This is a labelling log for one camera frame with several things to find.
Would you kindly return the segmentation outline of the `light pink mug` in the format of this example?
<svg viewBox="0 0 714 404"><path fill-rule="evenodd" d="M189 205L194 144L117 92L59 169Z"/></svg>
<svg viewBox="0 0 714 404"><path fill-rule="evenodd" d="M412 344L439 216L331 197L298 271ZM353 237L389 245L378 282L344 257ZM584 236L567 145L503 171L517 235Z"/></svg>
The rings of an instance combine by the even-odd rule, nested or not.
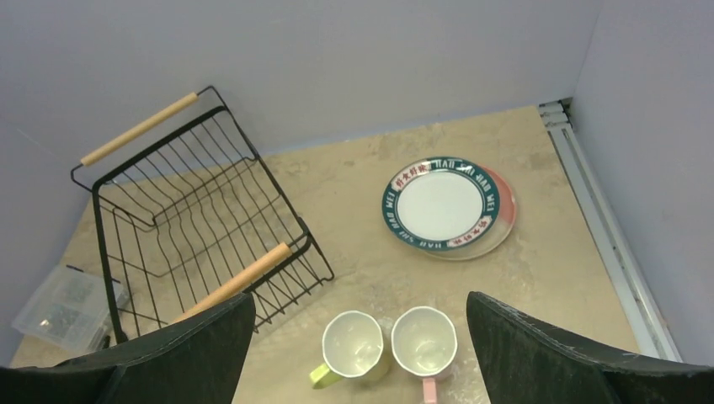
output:
<svg viewBox="0 0 714 404"><path fill-rule="evenodd" d="M424 402L436 403L438 382L452 374L459 348L452 320L431 306L416 306L395 321L391 340L398 365L421 380Z"/></svg>

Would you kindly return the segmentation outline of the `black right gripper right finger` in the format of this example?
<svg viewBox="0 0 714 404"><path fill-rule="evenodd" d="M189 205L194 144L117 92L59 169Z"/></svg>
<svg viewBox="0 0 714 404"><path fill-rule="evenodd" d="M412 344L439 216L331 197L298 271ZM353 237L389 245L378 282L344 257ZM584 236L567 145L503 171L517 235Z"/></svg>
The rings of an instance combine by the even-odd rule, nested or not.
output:
<svg viewBox="0 0 714 404"><path fill-rule="evenodd" d="M713 369L656 359L544 322L482 292L466 319L492 403L711 403Z"/></svg>

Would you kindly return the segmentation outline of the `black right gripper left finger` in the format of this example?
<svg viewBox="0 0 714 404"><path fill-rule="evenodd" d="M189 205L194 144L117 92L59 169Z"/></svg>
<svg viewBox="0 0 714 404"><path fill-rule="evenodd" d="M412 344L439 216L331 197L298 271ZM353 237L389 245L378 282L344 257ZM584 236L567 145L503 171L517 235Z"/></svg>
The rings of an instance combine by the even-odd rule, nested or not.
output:
<svg viewBox="0 0 714 404"><path fill-rule="evenodd" d="M187 320L52 367L1 369L3 403L230 403L256 309L239 294Z"/></svg>

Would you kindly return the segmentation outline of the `aluminium rail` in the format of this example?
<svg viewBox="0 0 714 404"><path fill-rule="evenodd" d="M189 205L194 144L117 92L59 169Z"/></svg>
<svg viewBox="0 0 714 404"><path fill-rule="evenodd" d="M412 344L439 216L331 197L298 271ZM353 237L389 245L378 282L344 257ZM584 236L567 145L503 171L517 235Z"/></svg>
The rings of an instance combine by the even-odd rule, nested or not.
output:
<svg viewBox="0 0 714 404"><path fill-rule="evenodd" d="M539 104L538 112L587 222L615 293L642 354L680 362L681 354L647 286L595 172L561 101Z"/></svg>

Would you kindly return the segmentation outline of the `clear plastic screw box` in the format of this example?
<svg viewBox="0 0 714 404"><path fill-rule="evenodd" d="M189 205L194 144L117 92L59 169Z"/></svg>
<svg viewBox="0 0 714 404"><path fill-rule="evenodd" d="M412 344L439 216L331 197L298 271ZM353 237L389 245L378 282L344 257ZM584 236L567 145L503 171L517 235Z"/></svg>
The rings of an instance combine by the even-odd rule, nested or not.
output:
<svg viewBox="0 0 714 404"><path fill-rule="evenodd" d="M12 327L75 354L101 349L113 331L104 278L71 265L56 266Z"/></svg>

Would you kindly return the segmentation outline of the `yellow-green mug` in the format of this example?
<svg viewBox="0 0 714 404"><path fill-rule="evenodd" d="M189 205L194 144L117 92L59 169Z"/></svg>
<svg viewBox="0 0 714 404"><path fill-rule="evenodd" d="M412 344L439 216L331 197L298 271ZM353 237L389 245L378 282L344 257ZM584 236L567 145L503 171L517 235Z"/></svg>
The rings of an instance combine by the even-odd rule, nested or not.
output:
<svg viewBox="0 0 714 404"><path fill-rule="evenodd" d="M362 385L383 379L392 365L392 351L378 321L363 311L344 311L322 334L322 364L310 374L315 390L341 380Z"/></svg>

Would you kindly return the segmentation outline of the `green rimmed white plate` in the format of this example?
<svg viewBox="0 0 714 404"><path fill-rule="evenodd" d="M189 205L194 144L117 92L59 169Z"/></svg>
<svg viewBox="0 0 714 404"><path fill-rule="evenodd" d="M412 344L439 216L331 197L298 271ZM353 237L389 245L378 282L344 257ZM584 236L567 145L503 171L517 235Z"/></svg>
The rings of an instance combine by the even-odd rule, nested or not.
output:
<svg viewBox="0 0 714 404"><path fill-rule="evenodd" d="M459 157L426 157L389 181L381 214L389 231L421 252L473 244L498 218L496 183L482 166Z"/></svg>

